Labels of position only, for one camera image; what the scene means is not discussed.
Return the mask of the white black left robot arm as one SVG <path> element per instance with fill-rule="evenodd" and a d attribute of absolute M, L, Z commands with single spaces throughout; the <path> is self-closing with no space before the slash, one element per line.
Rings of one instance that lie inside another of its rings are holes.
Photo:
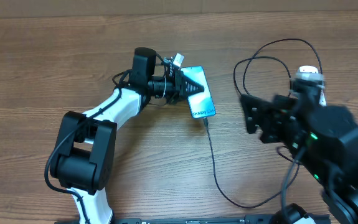
<path fill-rule="evenodd" d="M 77 223 L 113 223 L 106 184 L 113 167 L 117 131 L 139 114 L 152 97 L 173 103 L 203 93 L 206 87 L 185 76 L 183 56 L 161 60 L 164 74 L 154 76 L 159 54 L 150 48 L 134 50 L 131 69 L 116 74 L 112 95 L 92 110 L 67 112 L 54 150 L 45 165 L 47 186 L 75 200 Z"/>

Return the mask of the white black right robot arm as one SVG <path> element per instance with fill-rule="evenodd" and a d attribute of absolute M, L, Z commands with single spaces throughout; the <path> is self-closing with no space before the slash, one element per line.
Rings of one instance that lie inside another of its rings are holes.
<path fill-rule="evenodd" d="M 281 142 L 293 159 L 323 186 L 322 197 L 340 223 L 358 223 L 358 124 L 345 106 L 322 106 L 318 98 L 276 95 L 265 101 L 240 97 L 250 134 Z"/>

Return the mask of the white power strip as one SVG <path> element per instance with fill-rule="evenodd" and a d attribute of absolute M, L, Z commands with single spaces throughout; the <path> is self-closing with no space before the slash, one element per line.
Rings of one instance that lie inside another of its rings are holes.
<path fill-rule="evenodd" d="M 316 67 L 311 65 L 300 66 L 298 71 L 296 72 L 296 78 L 317 83 L 321 89 L 319 104 L 321 106 L 327 105 L 326 97 L 324 94 L 324 89 L 325 89 L 324 75 L 319 73 Z"/>

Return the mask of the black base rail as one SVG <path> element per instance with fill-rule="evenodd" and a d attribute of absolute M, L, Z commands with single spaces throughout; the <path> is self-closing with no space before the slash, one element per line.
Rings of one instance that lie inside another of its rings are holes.
<path fill-rule="evenodd" d="M 114 224 L 269 224 L 273 215 L 245 215 L 240 218 L 179 218 L 142 220 L 140 218 L 113 218 Z"/>

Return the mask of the brown cardboard wall panel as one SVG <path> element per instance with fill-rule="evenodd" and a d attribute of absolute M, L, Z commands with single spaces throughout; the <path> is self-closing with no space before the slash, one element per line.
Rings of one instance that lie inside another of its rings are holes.
<path fill-rule="evenodd" d="M 358 0 L 0 0 L 0 18 L 356 10 Z"/>

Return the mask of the blue Galaxy smartphone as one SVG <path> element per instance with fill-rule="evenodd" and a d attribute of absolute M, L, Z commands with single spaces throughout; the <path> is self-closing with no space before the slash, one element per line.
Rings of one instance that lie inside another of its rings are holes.
<path fill-rule="evenodd" d="M 201 119 L 215 116 L 216 110 L 203 67 L 185 67 L 181 71 L 191 80 L 204 86 L 204 92 L 189 96 L 187 99 L 192 117 L 194 119 Z"/>

